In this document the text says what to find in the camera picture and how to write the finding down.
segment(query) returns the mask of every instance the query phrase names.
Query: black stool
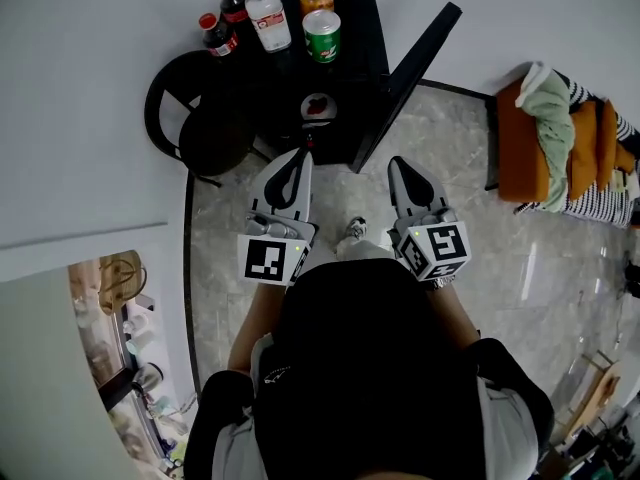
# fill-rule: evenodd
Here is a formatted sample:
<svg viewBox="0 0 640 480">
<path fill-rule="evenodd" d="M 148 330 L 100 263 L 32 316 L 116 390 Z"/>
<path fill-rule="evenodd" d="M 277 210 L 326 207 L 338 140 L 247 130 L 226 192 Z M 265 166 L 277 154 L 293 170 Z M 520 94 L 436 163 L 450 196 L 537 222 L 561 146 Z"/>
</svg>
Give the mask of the black stool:
<svg viewBox="0 0 640 480">
<path fill-rule="evenodd" d="M 206 50 L 185 53 L 156 75 L 144 106 L 144 122 L 151 142 L 166 155 L 183 162 L 196 178 L 218 187 L 220 183 L 207 177 L 233 169 L 248 153 L 270 161 L 253 147 L 255 130 L 242 115 L 242 109 L 217 96 L 223 92 L 216 91 L 219 69 L 220 64 Z M 180 131 L 178 146 L 167 139 L 160 126 L 160 104 L 165 92 L 190 112 Z M 198 97 L 200 103 L 193 106 Z"/>
</svg>

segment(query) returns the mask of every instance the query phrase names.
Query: person's arm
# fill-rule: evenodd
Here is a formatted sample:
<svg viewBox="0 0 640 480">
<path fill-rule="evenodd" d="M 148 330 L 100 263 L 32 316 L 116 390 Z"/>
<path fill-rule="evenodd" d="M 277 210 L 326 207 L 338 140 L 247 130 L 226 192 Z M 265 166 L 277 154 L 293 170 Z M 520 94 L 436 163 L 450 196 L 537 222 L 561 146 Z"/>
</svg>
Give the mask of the person's arm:
<svg viewBox="0 0 640 480">
<path fill-rule="evenodd" d="M 456 349 L 464 350 L 480 339 L 452 284 L 427 291 L 427 299 L 431 303 L 441 331 Z"/>
<path fill-rule="evenodd" d="M 278 320 L 284 299 L 285 287 L 260 284 L 253 296 L 247 317 L 236 336 L 227 368 L 248 374 L 251 371 L 251 351 L 256 342 L 272 332 Z"/>
<path fill-rule="evenodd" d="M 483 338 L 464 354 L 477 365 L 478 377 L 494 390 L 515 391 L 529 408 L 535 427 L 540 454 L 547 447 L 554 425 L 553 406 L 547 395 L 534 384 L 502 343 Z"/>
</svg>

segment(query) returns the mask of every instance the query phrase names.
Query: bottle label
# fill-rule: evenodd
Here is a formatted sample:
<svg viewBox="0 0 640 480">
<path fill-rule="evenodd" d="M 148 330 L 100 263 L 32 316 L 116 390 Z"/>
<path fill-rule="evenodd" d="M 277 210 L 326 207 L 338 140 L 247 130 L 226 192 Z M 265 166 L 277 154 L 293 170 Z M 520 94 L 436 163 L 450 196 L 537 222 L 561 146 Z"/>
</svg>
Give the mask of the bottle label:
<svg viewBox="0 0 640 480">
<path fill-rule="evenodd" d="M 225 55 L 229 55 L 237 47 L 238 36 L 236 36 L 236 33 L 234 32 L 225 44 L 218 46 L 217 48 L 209 48 L 209 51 L 214 57 L 224 57 Z"/>
<path fill-rule="evenodd" d="M 307 43 L 307 53 L 321 64 L 335 60 L 340 53 L 340 29 L 323 35 L 314 35 L 305 30 L 304 40 Z"/>
<path fill-rule="evenodd" d="M 251 20 L 251 22 L 266 51 L 281 50 L 291 44 L 291 33 L 284 11 L 270 14 L 259 20 Z"/>
<path fill-rule="evenodd" d="M 224 19 L 229 23 L 240 23 L 241 21 L 246 20 L 249 15 L 245 9 L 242 9 L 238 12 L 225 12 L 223 13 Z"/>
</svg>

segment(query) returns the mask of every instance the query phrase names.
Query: lid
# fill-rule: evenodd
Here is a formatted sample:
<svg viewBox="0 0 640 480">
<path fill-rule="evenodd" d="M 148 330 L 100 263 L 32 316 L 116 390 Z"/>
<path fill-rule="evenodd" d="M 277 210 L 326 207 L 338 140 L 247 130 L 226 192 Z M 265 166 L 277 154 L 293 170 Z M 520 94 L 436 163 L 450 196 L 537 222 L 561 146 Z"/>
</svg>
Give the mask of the lid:
<svg viewBox="0 0 640 480">
<path fill-rule="evenodd" d="M 200 27 L 202 30 L 211 30 L 218 23 L 218 18 L 216 18 L 215 14 L 208 12 L 207 14 L 203 14 L 200 16 Z"/>
<path fill-rule="evenodd" d="M 333 11 L 318 9 L 304 17 L 302 27 L 315 36 L 333 34 L 340 28 L 340 16 Z"/>
<path fill-rule="evenodd" d="M 137 356 L 140 352 L 140 350 L 138 350 L 138 347 L 136 347 L 136 342 L 133 340 L 127 340 L 126 347 L 129 353 L 133 354 L 134 356 Z"/>
<path fill-rule="evenodd" d="M 136 326 L 133 325 L 131 320 L 125 320 L 122 322 L 122 330 L 125 334 L 133 334 L 136 330 Z"/>
</svg>

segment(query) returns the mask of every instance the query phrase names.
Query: wristwatch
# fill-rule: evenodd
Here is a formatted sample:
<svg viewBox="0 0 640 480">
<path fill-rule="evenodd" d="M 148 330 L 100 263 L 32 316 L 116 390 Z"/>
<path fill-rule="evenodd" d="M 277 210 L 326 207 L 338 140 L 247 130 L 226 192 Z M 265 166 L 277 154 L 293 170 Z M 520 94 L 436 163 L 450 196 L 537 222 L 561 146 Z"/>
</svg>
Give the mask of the wristwatch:
<svg viewBox="0 0 640 480">
<path fill-rule="evenodd" d="M 438 277 L 437 279 L 430 279 L 429 281 L 422 281 L 422 286 L 424 286 L 425 290 L 428 292 L 433 292 L 435 290 L 439 290 L 440 288 L 444 288 L 448 284 L 452 283 L 456 276 L 444 276 Z"/>
</svg>

